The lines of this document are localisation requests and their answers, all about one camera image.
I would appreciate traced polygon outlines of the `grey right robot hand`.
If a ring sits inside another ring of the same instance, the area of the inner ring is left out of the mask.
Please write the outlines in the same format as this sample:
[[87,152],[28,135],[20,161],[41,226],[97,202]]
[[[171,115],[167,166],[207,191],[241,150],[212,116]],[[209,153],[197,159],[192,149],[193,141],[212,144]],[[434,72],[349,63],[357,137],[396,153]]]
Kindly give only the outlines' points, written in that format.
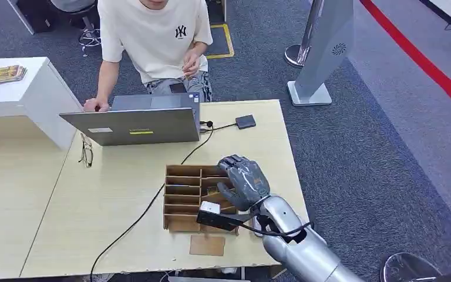
[[270,185],[258,163],[244,156],[222,158],[218,168],[227,173],[235,190],[217,183],[218,191],[239,211],[246,212],[270,195]]

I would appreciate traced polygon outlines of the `person's left hand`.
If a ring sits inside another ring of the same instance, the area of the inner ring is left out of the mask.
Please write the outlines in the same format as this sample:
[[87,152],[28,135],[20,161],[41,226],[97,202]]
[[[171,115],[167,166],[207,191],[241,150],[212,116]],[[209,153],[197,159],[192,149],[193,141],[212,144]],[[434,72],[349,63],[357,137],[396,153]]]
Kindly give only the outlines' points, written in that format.
[[186,79],[193,77],[199,70],[201,55],[194,50],[189,50],[184,57],[183,73]]

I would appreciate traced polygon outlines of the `person's right hand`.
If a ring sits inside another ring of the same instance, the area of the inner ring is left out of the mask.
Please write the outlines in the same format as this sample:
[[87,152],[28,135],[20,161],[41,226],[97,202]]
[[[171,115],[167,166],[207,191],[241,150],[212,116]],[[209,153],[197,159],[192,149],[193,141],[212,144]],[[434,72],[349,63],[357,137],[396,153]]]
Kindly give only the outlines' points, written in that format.
[[85,112],[107,112],[110,110],[110,105],[104,98],[91,98],[85,101],[83,110]]

